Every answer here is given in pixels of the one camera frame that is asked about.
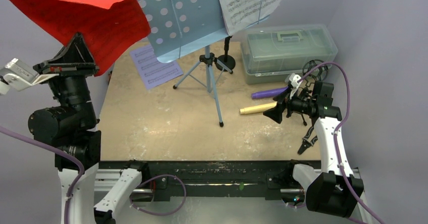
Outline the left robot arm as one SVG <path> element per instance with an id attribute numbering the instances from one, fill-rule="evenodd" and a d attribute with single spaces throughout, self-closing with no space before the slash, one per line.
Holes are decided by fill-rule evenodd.
<path id="1" fill-rule="evenodd" d="M 107 195 L 94 203 L 101 132 L 87 77 L 99 71 L 82 33 L 77 32 L 53 59 L 34 66 L 46 76 L 58 106 L 36 110 L 28 120 L 34 140 L 57 150 L 55 167 L 62 185 L 62 223 L 116 223 L 132 191 L 150 183 L 148 163 L 126 162 Z"/>

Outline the red folder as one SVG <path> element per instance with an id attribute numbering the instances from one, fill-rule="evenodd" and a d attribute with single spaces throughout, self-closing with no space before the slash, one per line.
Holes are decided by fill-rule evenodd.
<path id="1" fill-rule="evenodd" d="M 151 27 L 137 0 L 9 0 L 63 45 L 77 32 L 104 74 Z"/>

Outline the cream recorder flute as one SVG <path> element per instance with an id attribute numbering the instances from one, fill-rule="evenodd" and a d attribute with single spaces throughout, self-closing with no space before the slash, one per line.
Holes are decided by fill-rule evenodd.
<path id="1" fill-rule="evenodd" d="M 268 109 L 274 108 L 276 105 L 277 105 L 276 102 L 272 102 L 272 103 L 265 103 L 265 104 L 255 105 L 255 106 L 244 107 L 239 109 L 239 113 L 241 115 L 258 114 Z"/>

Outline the purple microphone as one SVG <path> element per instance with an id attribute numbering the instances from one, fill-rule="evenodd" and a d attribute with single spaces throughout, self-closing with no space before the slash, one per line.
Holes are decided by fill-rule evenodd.
<path id="1" fill-rule="evenodd" d="M 287 89 L 288 87 L 259 91 L 259 92 L 252 93 L 251 98 L 263 99 L 263 98 L 275 97 Z"/>

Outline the light blue music stand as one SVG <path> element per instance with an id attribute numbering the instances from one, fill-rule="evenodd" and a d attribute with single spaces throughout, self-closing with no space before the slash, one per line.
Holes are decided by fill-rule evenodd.
<path id="1" fill-rule="evenodd" d="M 200 65 L 205 65 L 206 82 L 203 87 L 215 100 L 219 126 L 224 126 L 218 93 L 217 78 L 213 65 L 219 64 L 223 71 L 233 73 L 210 50 L 210 45 L 227 38 L 228 32 L 223 18 L 221 0 L 137 0 L 151 27 L 148 35 L 154 54 L 161 63 L 171 63 L 185 55 L 204 49 L 199 60 L 174 84 L 179 85 Z"/>

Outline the purple sheet music page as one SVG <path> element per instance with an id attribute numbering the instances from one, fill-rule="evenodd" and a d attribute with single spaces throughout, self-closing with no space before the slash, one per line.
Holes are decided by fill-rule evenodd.
<path id="1" fill-rule="evenodd" d="M 159 62 L 151 45 L 130 51 L 130 56 L 147 90 L 183 75 L 183 70 L 177 61 Z"/>

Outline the black tripod microphone stand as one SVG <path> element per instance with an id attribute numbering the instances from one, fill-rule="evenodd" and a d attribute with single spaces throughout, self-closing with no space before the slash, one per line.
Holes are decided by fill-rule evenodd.
<path id="1" fill-rule="evenodd" d="M 323 62 L 324 61 L 320 59 L 314 59 L 306 62 L 302 67 L 302 75 L 305 75 L 315 66 Z M 329 70 L 328 66 L 322 66 L 317 68 L 307 78 L 304 79 L 305 84 L 303 88 L 299 87 L 299 89 L 301 89 L 300 91 L 298 91 L 296 87 L 292 88 L 292 92 L 294 92 L 294 96 L 297 96 L 299 99 L 303 99 L 303 100 L 311 99 L 312 98 L 311 86 L 315 83 L 315 81 L 325 80 L 328 75 L 328 70 Z"/>

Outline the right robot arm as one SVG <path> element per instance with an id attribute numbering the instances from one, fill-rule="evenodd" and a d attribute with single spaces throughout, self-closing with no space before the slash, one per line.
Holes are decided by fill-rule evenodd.
<path id="1" fill-rule="evenodd" d="M 290 80 L 288 88 L 274 97 L 276 106 L 263 112 L 277 123 L 281 123 L 283 112 L 308 115 L 316 132 L 321 156 L 321 171 L 297 163 L 283 174 L 289 187 L 300 184 L 305 191 L 306 207 L 310 211 L 348 218 L 357 205 L 357 198 L 364 190 L 361 179 L 357 179 L 346 159 L 340 123 L 341 110 L 333 106 L 331 83 L 316 81 L 311 98 L 297 96 L 301 80 Z"/>

